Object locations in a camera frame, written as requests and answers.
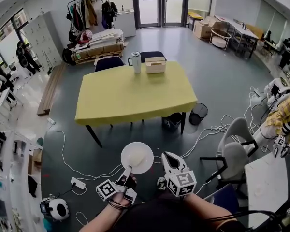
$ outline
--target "black trash bin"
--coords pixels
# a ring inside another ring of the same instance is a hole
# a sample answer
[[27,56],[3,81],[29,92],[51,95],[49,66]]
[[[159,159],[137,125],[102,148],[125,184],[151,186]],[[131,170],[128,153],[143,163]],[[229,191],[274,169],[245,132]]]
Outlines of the black trash bin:
[[197,126],[207,116],[207,114],[207,107],[202,103],[197,103],[195,107],[191,110],[191,113],[189,115],[189,122],[192,125]]
[[168,117],[161,117],[162,127],[168,131],[175,131],[182,121],[182,115],[180,113],[172,114]]

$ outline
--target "navy blue chair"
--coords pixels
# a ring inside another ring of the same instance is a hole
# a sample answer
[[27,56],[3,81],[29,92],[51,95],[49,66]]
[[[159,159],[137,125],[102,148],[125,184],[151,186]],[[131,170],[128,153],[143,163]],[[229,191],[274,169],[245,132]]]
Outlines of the navy blue chair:
[[232,214],[238,212],[240,209],[236,192],[232,184],[227,184],[222,189],[206,197],[205,200],[209,201],[212,204],[225,208]]
[[162,52],[141,52],[141,62],[145,63],[145,58],[164,57]]
[[121,60],[120,57],[110,57],[110,58],[101,58],[97,62],[95,72],[104,71],[110,68],[123,66],[125,65],[124,62]]

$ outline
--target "trash can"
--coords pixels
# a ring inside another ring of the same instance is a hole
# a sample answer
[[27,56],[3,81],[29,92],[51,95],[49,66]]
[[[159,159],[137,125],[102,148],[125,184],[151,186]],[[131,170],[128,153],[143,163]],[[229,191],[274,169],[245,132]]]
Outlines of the trash can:
[[189,27],[189,29],[191,31],[193,31],[194,22],[195,21],[202,21],[202,20],[203,20],[203,17],[200,16],[199,14],[196,14],[196,13],[188,14],[188,21],[189,21],[188,27]]
[[195,107],[191,110],[191,113],[189,115],[189,122],[192,125],[197,126],[207,116],[207,114],[207,107],[202,103],[197,103]]
[[180,113],[172,114],[168,117],[161,117],[162,127],[168,131],[175,131],[182,121],[182,115]]

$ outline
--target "white tabletop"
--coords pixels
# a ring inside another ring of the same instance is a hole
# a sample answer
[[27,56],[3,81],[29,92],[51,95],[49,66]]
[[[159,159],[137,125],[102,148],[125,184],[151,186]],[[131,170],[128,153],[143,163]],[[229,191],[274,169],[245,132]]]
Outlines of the white tabletop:
[[258,39],[258,36],[255,35],[252,31],[250,31],[248,28],[246,28],[246,30],[244,30],[242,28],[242,25],[236,23],[234,20],[229,19],[229,18],[225,18],[225,17],[222,17],[222,16],[218,16],[218,15],[214,15],[214,17],[216,17],[218,20],[220,20],[222,22],[227,22],[227,23],[231,24],[241,34],[247,35],[247,36],[255,38],[255,39]]
[[7,88],[4,91],[1,92],[0,96],[0,107],[3,105],[4,101],[6,100],[8,94],[9,94],[10,89]]
[[[284,158],[273,153],[245,166],[249,210],[276,212],[288,199],[288,177]],[[249,227],[258,227],[267,215],[249,215]]]

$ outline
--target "glass door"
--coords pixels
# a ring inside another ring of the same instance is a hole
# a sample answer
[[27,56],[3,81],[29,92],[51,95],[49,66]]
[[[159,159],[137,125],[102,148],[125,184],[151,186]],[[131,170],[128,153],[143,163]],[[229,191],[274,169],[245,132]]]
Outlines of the glass door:
[[133,5],[137,28],[183,26],[188,0],[133,0]]

